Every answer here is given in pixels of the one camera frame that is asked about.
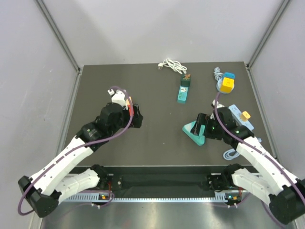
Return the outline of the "teal triangular power strip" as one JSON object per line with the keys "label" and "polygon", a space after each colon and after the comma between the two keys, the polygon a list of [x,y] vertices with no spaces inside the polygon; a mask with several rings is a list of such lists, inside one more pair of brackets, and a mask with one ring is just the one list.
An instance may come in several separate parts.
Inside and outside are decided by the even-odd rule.
{"label": "teal triangular power strip", "polygon": [[205,125],[201,125],[199,134],[196,135],[191,132],[191,130],[195,127],[196,122],[193,121],[183,126],[182,130],[188,137],[190,137],[198,146],[203,146],[205,143]]}

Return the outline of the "red cube plug adapter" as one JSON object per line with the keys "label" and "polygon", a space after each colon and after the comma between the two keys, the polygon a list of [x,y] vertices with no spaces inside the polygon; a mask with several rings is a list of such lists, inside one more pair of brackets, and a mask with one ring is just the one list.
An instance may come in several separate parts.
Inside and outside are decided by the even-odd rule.
{"label": "red cube plug adapter", "polygon": [[137,104],[132,104],[132,106],[129,104],[127,105],[129,115],[135,117],[137,115]]}

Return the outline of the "teal rectangular power strip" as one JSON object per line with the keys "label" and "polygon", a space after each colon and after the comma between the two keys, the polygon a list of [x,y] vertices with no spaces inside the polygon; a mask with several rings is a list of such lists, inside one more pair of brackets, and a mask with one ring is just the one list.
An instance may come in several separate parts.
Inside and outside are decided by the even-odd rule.
{"label": "teal rectangular power strip", "polygon": [[189,87],[180,86],[178,96],[177,96],[178,103],[181,103],[181,104],[186,103],[188,91],[189,91]]}

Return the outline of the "round light blue socket base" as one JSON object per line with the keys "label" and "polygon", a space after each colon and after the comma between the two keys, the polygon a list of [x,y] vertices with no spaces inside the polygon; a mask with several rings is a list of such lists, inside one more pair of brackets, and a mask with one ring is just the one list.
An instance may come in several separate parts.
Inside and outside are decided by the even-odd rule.
{"label": "round light blue socket base", "polygon": [[221,93],[223,93],[223,94],[229,94],[233,89],[234,89],[234,87],[235,87],[235,85],[233,85],[233,88],[231,89],[231,91],[230,92],[222,92],[221,91],[221,85],[222,85],[222,83],[223,83],[223,80],[222,79],[219,79],[218,80],[218,82],[217,82],[217,84],[216,84],[216,89],[219,91],[219,92],[221,92]]}

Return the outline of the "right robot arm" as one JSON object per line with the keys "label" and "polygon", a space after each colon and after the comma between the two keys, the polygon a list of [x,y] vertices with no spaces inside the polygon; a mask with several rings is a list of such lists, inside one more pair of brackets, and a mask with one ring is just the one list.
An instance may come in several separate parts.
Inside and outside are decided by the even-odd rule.
{"label": "right robot arm", "polygon": [[305,213],[305,181],[287,171],[264,149],[254,133],[239,125],[228,107],[215,108],[211,115],[199,113],[191,134],[222,140],[243,156],[260,174],[253,175],[239,164],[228,165],[222,172],[226,188],[241,187],[265,203],[282,224]]}

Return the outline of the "yellow cube plug adapter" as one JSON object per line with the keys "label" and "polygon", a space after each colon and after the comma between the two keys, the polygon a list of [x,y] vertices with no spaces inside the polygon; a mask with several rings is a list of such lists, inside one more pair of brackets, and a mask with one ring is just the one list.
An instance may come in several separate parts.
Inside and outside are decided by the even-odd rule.
{"label": "yellow cube plug adapter", "polygon": [[234,85],[233,79],[223,78],[223,83],[221,85],[221,91],[222,92],[230,92]]}

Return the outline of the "dark green plug adapter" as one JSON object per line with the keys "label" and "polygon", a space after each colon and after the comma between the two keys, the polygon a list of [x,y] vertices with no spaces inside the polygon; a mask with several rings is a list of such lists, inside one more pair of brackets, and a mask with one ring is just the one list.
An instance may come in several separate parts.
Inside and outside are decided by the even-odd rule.
{"label": "dark green plug adapter", "polygon": [[180,78],[180,86],[189,87],[191,84],[191,75],[190,74],[182,74]]}

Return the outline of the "peach cube plug adapter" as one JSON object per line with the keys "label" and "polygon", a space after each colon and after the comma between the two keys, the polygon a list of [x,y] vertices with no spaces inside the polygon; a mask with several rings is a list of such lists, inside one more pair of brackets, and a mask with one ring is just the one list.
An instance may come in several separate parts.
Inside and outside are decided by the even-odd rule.
{"label": "peach cube plug adapter", "polygon": [[126,106],[127,106],[127,109],[128,109],[128,110],[131,109],[131,106],[132,106],[132,98],[131,98],[130,96],[126,99]]}

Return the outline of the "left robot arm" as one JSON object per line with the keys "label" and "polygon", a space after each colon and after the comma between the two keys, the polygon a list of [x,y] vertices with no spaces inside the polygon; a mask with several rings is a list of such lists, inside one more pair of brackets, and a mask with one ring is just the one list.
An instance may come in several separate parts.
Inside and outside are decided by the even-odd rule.
{"label": "left robot arm", "polygon": [[98,164],[73,177],[66,176],[82,160],[127,128],[140,128],[142,121],[138,104],[123,107],[118,103],[107,103],[100,115],[83,125],[46,167],[30,177],[22,176],[19,179],[22,197],[38,217],[44,218],[75,194],[90,188],[109,190],[109,175]]}

